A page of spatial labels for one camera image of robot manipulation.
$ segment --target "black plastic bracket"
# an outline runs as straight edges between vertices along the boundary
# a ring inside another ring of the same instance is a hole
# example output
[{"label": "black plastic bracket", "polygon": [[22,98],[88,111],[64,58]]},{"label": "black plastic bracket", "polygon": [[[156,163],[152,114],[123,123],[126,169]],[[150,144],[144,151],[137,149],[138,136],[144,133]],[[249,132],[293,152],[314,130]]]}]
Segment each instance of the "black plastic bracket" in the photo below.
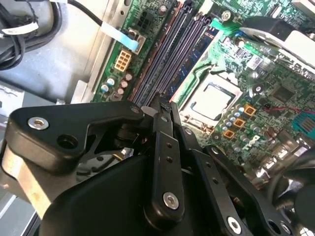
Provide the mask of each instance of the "black plastic bracket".
[{"label": "black plastic bracket", "polygon": [[[112,150],[107,145],[112,148],[113,139],[106,139],[106,132],[140,123],[143,116],[128,101],[21,108],[9,117],[5,141],[14,154],[51,173],[66,174],[84,155]],[[33,117],[44,118],[48,127],[32,128],[28,123]]]},{"label": "black plastic bracket", "polygon": [[169,113],[154,115],[152,139],[155,144],[149,158],[153,161],[153,171],[149,172],[144,212],[153,227],[167,230],[182,220],[185,211],[180,150],[173,138]]},{"label": "black plastic bracket", "polygon": [[[212,157],[231,184],[237,188],[237,197],[246,203],[246,215],[250,216],[246,218],[246,222],[254,235],[293,235],[289,223],[218,148],[209,145],[204,148],[204,152]],[[284,230],[282,224],[290,229],[290,234]]]}]

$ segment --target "gray metal panel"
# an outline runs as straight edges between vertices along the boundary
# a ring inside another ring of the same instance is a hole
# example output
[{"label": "gray metal panel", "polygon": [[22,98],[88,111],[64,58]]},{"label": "gray metal panel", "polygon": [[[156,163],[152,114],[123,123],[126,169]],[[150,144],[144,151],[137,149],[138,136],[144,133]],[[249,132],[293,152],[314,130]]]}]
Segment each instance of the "gray metal panel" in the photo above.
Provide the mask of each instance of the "gray metal panel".
[{"label": "gray metal panel", "polygon": [[[1,2],[11,13],[31,13],[25,2]],[[79,2],[100,18],[103,18],[108,3],[107,0]],[[31,4],[39,17],[42,30],[49,30],[52,23],[49,3]],[[71,5],[64,5],[63,27],[57,37],[45,47],[27,53],[16,68],[1,71],[0,80],[18,85],[48,100],[59,98],[70,102],[77,81],[89,80],[92,68],[86,70],[86,67],[90,67],[96,57],[92,47],[97,40],[98,30],[99,26],[80,10]]]},{"label": "gray metal panel", "polygon": [[22,236],[34,216],[35,210],[29,203],[6,193],[0,200],[1,235]]}]

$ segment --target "ram slot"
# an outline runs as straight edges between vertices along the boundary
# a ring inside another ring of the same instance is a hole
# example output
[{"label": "ram slot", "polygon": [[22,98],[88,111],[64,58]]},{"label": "ram slot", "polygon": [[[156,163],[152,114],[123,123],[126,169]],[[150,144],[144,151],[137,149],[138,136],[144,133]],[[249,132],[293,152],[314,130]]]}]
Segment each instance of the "ram slot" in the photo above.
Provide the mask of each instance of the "ram slot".
[{"label": "ram slot", "polygon": [[132,102],[135,104],[139,104],[141,101],[141,97],[144,93],[144,91],[147,89],[147,84],[152,79],[153,75],[155,75],[156,71],[159,68],[159,65],[165,58],[170,46],[172,45],[174,39],[176,38],[176,35],[178,34],[180,28],[182,27],[183,23],[185,22],[185,19],[187,17],[187,12],[190,11],[191,8],[189,6],[183,6],[183,8],[180,10],[178,16],[175,19],[175,22],[173,26],[169,29],[169,32],[167,33],[165,40],[161,44],[152,64],[149,67],[148,72],[144,75],[144,79],[140,80],[138,83],[138,90],[132,99]]},{"label": "ram slot", "polygon": [[204,57],[205,53],[210,50],[210,47],[217,42],[222,36],[223,31],[216,28],[208,28],[200,37],[198,42],[194,45],[193,49],[189,52],[184,62],[181,64],[180,70],[175,74],[171,83],[163,87],[163,93],[171,99],[184,80],[193,71],[195,66]]},{"label": "ram slot", "polygon": [[148,106],[156,93],[161,93],[167,88],[172,78],[180,69],[186,56],[194,47],[194,45],[198,42],[199,38],[208,27],[210,22],[211,20],[205,17],[194,17],[194,19],[191,21],[191,24],[186,28],[183,34],[184,37],[181,38],[170,59],[168,60],[167,66],[164,68],[161,75],[159,76],[158,83],[151,89],[149,96],[143,103],[143,106]]}]

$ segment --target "chip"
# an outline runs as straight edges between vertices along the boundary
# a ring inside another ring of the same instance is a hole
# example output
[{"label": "chip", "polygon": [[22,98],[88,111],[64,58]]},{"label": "chip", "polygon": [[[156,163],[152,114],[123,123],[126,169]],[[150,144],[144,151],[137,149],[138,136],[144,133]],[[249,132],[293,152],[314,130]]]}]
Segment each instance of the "chip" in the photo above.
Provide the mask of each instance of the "chip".
[{"label": "chip", "polygon": [[285,103],[294,96],[294,92],[288,90],[283,86],[279,86],[272,92],[272,96],[278,101]]}]

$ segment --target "silver screw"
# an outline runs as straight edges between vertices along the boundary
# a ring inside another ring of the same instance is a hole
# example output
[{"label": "silver screw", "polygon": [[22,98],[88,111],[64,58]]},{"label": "silver screw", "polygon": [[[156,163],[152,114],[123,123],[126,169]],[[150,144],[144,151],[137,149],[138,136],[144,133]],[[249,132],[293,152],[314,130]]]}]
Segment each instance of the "silver screw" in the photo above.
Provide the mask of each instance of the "silver screw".
[{"label": "silver screw", "polygon": [[213,151],[215,154],[218,154],[218,153],[219,153],[219,151],[218,151],[215,147],[212,147],[212,148],[211,148],[211,151]]},{"label": "silver screw", "polygon": [[168,122],[166,117],[161,117],[162,121]]},{"label": "silver screw", "polygon": [[139,113],[139,109],[136,107],[131,107],[131,110],[137,114]]},{"label": "silver screw", "polygon": [[185,128],[186,133],[188,133],[189,135],[192,134],[192,131],[188,128]]},{"label": "silver screw", "polygon": [[231,18],[231,12],[230,11],[224,11],[221,15],[221,18],[223,21],[228,21]]},{"label": "silver screw", "polygon": [[44,130],[49,127],[49,123],[42,117],[32,117],[28,120],[29,127],[37,130]]},{"label": "silver screw", "polygon": [[233,217],[229,216],[227,218],[227,223],[228,223],[229,227],[233,230],[234,233],[236,233],[237,235],[241,234],[242,228],[241,228],[240,224],[237,222],[236,219],[234,219]]},{"label": "silver screw", "polygon": [[284,229],[284,231],[286,231],[289,235],[291,234],[291,230],[289,229],[289,227],[284,223],[284,222],[280,222],[282,228]]},{"label": "silver screw", "polygon": [[165,205],[168,208],[171,208],[172,210],[176,210],[179,206],[177,197],[173,193],[170,193],[170,192],[166,192],[163,194],[163,201]]}]

